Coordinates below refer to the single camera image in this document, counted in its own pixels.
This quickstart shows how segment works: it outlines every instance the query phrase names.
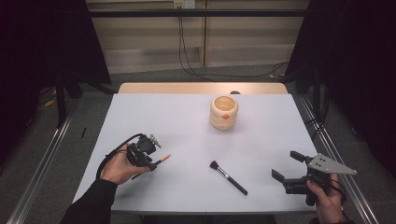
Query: gray carpet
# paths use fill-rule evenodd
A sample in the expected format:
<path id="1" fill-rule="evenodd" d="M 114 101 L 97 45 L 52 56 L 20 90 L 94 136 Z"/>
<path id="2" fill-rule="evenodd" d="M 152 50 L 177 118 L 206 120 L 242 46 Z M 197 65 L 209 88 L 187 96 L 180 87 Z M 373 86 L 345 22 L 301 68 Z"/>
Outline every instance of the gray carpet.
<path id="1" fill-rule="evenodd" d="M 283 66 L 276 71 L 282 74 Z M 233 66 L 219 68 L 195 69 L 197 73 L 227 74 L 235 76 L 256 76 L 271 71 L 272 65 Z M 271 82 L 271 77 L 220 77 L 206 76 L 214 81 L 226 82 Z M 145 72 L 137 74 L 118 74 L 111 76 L 113 85 L 110 88 L 117 90 L 123 82 L 172 82 L 172 81 L 209 81 L 191 75 L 183 70 Z M 64 136 L 50 169 L 38 191 L 35 200 L 26 216 L 24 223 L 58 223 L 65 209 L 72 202 L 78 188 L 88 160 L 91 156 L 96 139 L 104 122 L 106 112 L 110 106 L 112 96 L 105 95 L 98 90 L 81 84 L 84 95 L 80 99 L 76 114 Z M 308 120 L 300 97 L 295 92 L 294 83 L 287 84 L 289 93 L 293 94 L 295 102 L 301 111 L 303 120 Z M 41 96 L 41 101 L 47 100 L 47 94 Z M 67 98 L 67 107 L 76 102 Z M 51 107 L 39 106 L 35 117 L 21 143 L 3 165 L 0 175 L 0 223 L 7 223 L 18 199 L 26 189 L 35 169 L 40 163 L 57 124 L 56 104 Z M 344 162 L 359 174 L 355 177 L 362 193 L 373 207 L 375 216 L 380 223 L 394 223 L 396 220 L 396 181 L 387 173 L 381 164 L 373 158 L 363 139 L 354 135 L 351 125 L 339 110 L 336 103 L 330 101 L 330 110 L 326 119 L 325 128 L 329 132 L 334 144 L 339 150 Z M 323 146 L 316 135 L 314 144 L 319 152 L 324 152 Z M 359 211 L 353 202 L 345 204 L 345 210 L 351 219 L 362 223 Z M 277 223 L 307 223 L 315 214 L 276 214 Z M 112 223 L 140 223 L 137 216 L 114 214 Z"/>

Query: forearm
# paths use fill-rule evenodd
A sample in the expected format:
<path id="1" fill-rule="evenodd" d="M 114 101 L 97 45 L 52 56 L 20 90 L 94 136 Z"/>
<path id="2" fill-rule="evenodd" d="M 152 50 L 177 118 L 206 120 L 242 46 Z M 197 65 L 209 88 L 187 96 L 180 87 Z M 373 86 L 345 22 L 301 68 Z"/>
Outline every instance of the forearm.
<path id="1" fill-rule="evenodd" d="M 109 223 L 117 184 L 95 180 L 84 195 L 67 209 L 61 223 Z"/>

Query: white tabletop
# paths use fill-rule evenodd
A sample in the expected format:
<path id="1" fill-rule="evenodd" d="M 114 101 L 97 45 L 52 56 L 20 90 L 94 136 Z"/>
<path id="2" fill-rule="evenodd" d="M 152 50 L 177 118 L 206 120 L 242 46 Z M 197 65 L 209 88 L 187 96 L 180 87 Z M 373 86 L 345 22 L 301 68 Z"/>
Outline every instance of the white tabletop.
<path id="1" fill-rule="evenodd" d="M 271 169 L 300 178 L 306 166 L 290 157 L 317 152 L 288 94 L 233 95 L 235 126 L 213 128 L 209 107 L 217 94 L 115 94 L 75 200 L 95 178 L 105 155 L 136 133 L 153 133 L 163 148 L 150 157 L 172 156 L 152 173 L 118 187 L 112 206 L 137 213 L 275 213 L 314 211 L 304 195 L 285 193 Z M 219 166 L 244 187 L 244 195 L 218 172 Z"/>

